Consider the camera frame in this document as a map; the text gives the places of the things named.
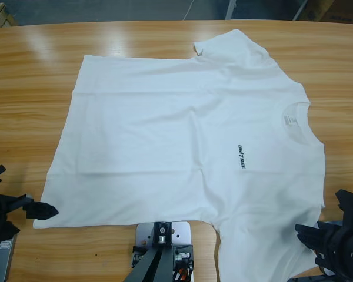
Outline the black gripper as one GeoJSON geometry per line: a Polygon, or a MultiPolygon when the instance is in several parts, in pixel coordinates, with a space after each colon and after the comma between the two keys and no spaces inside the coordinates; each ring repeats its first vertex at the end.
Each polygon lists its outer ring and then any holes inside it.
{"type": "Polygon", "coordinates": [[[317,227],[295,225],[299,240],[309,249],[316,251],[315,263],[320,268],[340,269],[344,237],[348,229],[344,225],[317,223],[317,227]]]}
{"type": "MultiPolygon", "coordinates": [[[[27,194],[19,197],[0,194],[0,242],[12,239],[20,232],[20,229],[8,220],[7,214],[31,202],[32,198],[27,194]]],[[[58,210],[48,203],[32,202],[32,208],[33,210],[26,210],[27,219],[48,220],[58,215],[58,210]]]]}

